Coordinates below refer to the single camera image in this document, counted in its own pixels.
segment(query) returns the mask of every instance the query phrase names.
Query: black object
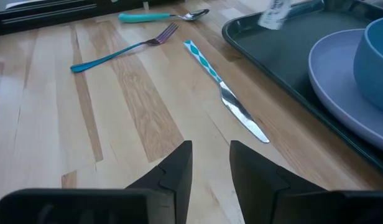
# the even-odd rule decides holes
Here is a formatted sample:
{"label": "black object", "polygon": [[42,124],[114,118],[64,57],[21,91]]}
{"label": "black object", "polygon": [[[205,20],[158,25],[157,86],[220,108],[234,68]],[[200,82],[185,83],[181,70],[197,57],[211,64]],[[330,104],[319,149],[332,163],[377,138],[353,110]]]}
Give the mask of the black object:
{"label": "black object", "polygon": [[294,5],[280,30],[257,25],[260,16],[229,21],[222,29],[223,37],[383,173],[383,151],[332,116],[320,103],[308,76],[308,55],[318,40],[340,30],[365,28],[383,17],[383,9],[359,0],[314,0]]}
{"label": "black object", "polygon": [[124,190],[20,190],[1,199],[0,224],[186,224],[192,165],[185,141]]}
{"label": "black object", "polygon": [[44,0],[0,11],[0,35],[151,6],[173,0]]}
{"label": "black object", "polygon": [[[186,224],[192,164],[185,141],[124,190],[20,190],[1,199],[0,224]],[[230,165],[246,224],[383,224],[383,192],[328,192],[239,141]]]}
{"label": "black object", "polygon": [[246,224],[383,223],[383,192],[326,191],[239,141],[230,164]]}

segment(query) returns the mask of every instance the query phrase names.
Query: bowl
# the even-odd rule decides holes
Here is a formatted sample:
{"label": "bowl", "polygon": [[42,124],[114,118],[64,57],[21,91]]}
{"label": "bowl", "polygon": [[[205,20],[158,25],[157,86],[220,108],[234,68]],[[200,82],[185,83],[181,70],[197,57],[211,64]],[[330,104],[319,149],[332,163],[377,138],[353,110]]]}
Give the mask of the bowl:
{"label": "bowl", "polygon": [[370,23],[361,37],[353,62],[359,92],[383,110],[383,18]]}

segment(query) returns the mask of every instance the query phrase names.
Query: silverware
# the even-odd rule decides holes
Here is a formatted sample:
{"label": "silverware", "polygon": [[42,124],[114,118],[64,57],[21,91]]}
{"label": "silverware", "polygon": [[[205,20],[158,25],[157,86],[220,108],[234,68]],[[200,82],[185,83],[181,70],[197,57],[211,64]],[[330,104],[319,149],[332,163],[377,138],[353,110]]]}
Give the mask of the silverware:
{"label": "silverware", "polygon": [[171,16],[179,17],[183,19],[184,21],[194,21],[196,19],[199,19],[205,16],[209,12],[210,12],[209,9],[200,9],[193,12],[189,12],[188,14],[185,14],[184,16],[179,16],[179,15],[171,15]]}
{"label": "silverware", "polygon": [[168,38],[178,29],[178,25],[174,24],[174,23],[171,23],[160,35],[158,35],[156,38],[154,39],[150,39],[150,40],[147,40],[145,42],[140,42],[138,44],[135,44],[135,45],[132,45],[130,47],[127,47],[123,50],[120,50],[114,54],[111,54],[111,55],[108,55],[104,58],[101,58],[101,59],[97,59],[97,60],[94,60],[92,62],[86,62],[86,63],[81,63],[81,64],[78,64],[78,65],[73,65],[70,67],[70,70],[74,73],[77,73],[77,72],[82,72],[82,71],[85,71],[89,68],[92,68],[94,66],[97,66],[107,60],[110,60],[128,50],[131,50],[137,46],[140,46],[140,45],[149,45],[149,46],[157,46],[157,45],[160,45],[160,44],[163,44],[165,41],[168,40]]}
{"label": "silverware", "polygon": [[202,64],[207,72],[219,83],[221,87],[222,102],[226,107],[237,117],[237,119],[263,143],[269,143],[268,138],[262,130],[255,123],[251,115],[242,106],[237,97],[229,89],[229,87],[222,81],[221,77],[214,71],[210,63],[204,58],[203,54],[198,50],[196,45],[191,41],[185,41],[186,48],[193,54],[193,56]]}
{"label": "silverware", "polygon": [[197,11],[189,12],[188,14],[185,14],[184,16],[169,14],[169,13],[160,13],[160,14],[125,14],[121,13],[118,15],[118,19],[121,22],[149,22],[149,21],[157,21],[160,19],[166,19],[169,17],[179,17],[183,19],[184,21],[194,21],[196,19],[199,19],[203,16],[205,16],[207,13],[209,13],[209,9],[200,9]]}

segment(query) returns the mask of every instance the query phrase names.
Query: spoon handle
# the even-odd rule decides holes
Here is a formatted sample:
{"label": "spoon handle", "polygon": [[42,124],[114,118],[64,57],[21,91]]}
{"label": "spoon handle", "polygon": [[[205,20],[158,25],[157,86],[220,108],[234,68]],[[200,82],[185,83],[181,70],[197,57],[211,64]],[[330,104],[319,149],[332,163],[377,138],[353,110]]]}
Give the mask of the spoon handle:
{"label": "spoon handle", "polygon": [[118,15],[118,19],[121,22],[149,22],[149,21],[156,21],[159,19],[165,19],[170,17],[171,14],[169,13],[162,13],[162,14],[139,14],[139,15],[129,15],[125,13],[121,13]]}

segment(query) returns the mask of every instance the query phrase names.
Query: spoon bowl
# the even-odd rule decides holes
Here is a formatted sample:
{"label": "spoon bowl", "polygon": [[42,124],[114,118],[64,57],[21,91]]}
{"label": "spoon bowl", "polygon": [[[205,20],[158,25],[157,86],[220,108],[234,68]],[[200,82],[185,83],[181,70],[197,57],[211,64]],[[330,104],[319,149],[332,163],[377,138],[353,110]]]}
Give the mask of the spoon bowl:
{"label": "spoon bowl", "polygon": [[194,21],[196,19],[199,19],[205,16],[209,12],[210,12],[209,9],[200,9],[193,12],[189,12],[188,14],[185,14],[184,16],[177,16],[177,17],[183,19],[184,21]]}

